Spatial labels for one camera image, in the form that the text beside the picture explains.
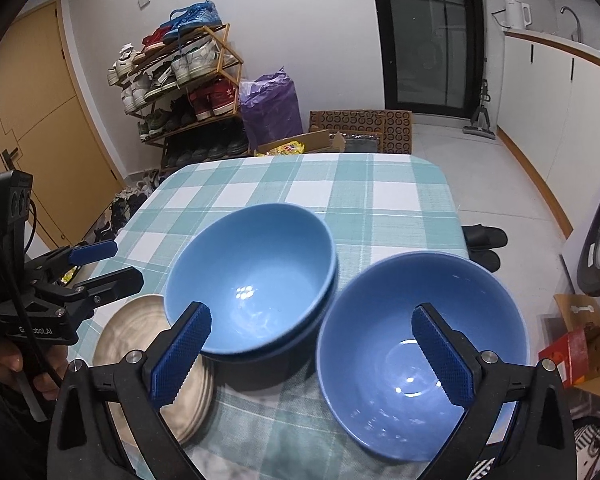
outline hand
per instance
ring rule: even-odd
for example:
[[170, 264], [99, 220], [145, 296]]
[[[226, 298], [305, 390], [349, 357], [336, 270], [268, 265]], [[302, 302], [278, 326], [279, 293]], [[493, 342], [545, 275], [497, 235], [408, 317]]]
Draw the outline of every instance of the hand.
[[[66, 346], [52, 346], [46, 353], [49, 364], [62, 378], [69, 363], [66, 360], [68, 348]], [[20, 391], [15, 377], [11, 373], [22, 370], [22, 354], [18, 347], [6, 338], [0, 337], [0, 382], [8, 387]], [[42, 393], [46, 400], [58, 398], [58, 386], [49, 374], [40, 374], [33, 379], [33, 386]]]

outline slipper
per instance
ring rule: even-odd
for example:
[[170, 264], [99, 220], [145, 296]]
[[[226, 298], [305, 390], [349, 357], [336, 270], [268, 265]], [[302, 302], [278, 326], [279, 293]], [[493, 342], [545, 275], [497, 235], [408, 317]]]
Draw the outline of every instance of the slipper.
[[506, 232], [502, 229], [485, 227], [482, 224], [462, 226], [462, 233], [467, 246], [476, 251], [497, 249], [509, 242]]
[[500, 257], [493, 251], [475, 251], [469, 249], [469, 259], [484, 267], [489, 272], [496, 272], [500, 268]]

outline sleeve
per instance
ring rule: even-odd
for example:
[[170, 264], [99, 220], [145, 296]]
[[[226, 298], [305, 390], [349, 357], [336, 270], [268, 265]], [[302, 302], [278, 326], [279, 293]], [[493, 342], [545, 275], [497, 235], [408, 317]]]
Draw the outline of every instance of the sleeve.
[[46, 478], [50, 427], [50, 421], [33, 420], [22, 395], [0, 383], [0, 451], [7, 453], [7, 462], [23, 472], [23, 476], [12, 478]]

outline tablecloth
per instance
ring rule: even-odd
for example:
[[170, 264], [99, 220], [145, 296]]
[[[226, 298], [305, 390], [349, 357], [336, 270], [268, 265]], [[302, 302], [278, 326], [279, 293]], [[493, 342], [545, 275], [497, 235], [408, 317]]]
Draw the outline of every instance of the tablecloth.
[[[392, 254], [439, 250], [466, 257], [445, 177], [409, 155], [333, 153], [206, 162], [171, 175], [120, 231], [118, 254], [97, 276], [135, 266], [141, 294], [162, 293], [169, 269], [202, 229], [244, 206], [302, 205], [323, 218], [336, 241], [339, 288]], [[245, 239], [244, 250], [249, 241]], [[71, 348], [91, 363], [110, 317], [128, 300], [101, 307]], [[412, 479], [424, 463], [395, 464], [364, 451], [331, 415], [315, 375], [314, 341], [255, 365], [216, 366], [210, 413], [187, 454], [208, 480]], [[143, 478], [138, 452], [127, 447]]]

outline faucet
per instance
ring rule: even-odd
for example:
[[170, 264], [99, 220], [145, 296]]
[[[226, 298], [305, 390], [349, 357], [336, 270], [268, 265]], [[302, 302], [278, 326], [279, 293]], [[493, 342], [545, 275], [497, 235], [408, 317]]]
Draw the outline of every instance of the faucet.
[[576, 23], [578, 24], [578, 43], [582, 43], [582, 26], [580, 25], [580, 19], [578, 15], [575, 12], [573, 12], [573, 9], [571, 9], [571, 7], [567, 6], [563, 6], [560, 9], [560, 14], [564, 14], [565, 10], [568, 10], [571, 14], [573, 14], [573, 17], [576, 19]]

